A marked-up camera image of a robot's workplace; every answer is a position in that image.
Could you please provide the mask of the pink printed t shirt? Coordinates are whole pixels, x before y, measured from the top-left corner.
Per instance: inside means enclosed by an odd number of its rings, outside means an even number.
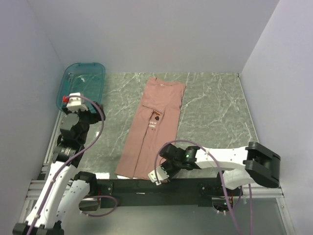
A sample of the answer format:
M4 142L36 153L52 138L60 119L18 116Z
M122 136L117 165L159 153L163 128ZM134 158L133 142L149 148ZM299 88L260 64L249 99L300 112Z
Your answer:
M127 178L148 179L157 155L175 140L185 84L151 77L144 88L115 173Z

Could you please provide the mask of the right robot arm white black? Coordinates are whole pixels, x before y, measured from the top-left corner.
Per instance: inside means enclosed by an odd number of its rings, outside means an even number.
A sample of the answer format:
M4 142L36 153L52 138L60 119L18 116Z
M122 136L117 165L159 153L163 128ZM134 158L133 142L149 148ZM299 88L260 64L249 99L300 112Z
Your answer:
M252 141L247 146L230 149L205 148L195 143L182 149L169 142L161 148L158 156L165 161L156 164L148 174L156 185L172 178L182 169L207 168L215 168L223 176L214 184L219 195L253 183L265 188L278 188L280 185L280 156L258 142Z

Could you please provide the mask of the teal plastic bin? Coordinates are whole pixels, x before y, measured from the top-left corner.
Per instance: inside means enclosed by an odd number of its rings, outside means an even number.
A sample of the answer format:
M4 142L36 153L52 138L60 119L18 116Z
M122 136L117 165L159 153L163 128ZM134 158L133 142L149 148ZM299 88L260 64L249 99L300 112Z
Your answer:
M100 103L103 94L106 70L100 63L76 63L69 66L63 75L56 106L62 109L63 97L71 93L82 93L83 96Z

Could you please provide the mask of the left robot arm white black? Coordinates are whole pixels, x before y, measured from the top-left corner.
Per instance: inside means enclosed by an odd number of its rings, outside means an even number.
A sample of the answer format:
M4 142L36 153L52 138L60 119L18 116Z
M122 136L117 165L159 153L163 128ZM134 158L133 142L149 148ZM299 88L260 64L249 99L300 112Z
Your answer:
M77 171L86 151L90 125L104 123L103 106L92 104L91 111L81 101L63 107L60 134L53 150L50 170L34 208L23 223L14 226L14 235L63 235L70 215L85 197L96 197L94 173Z

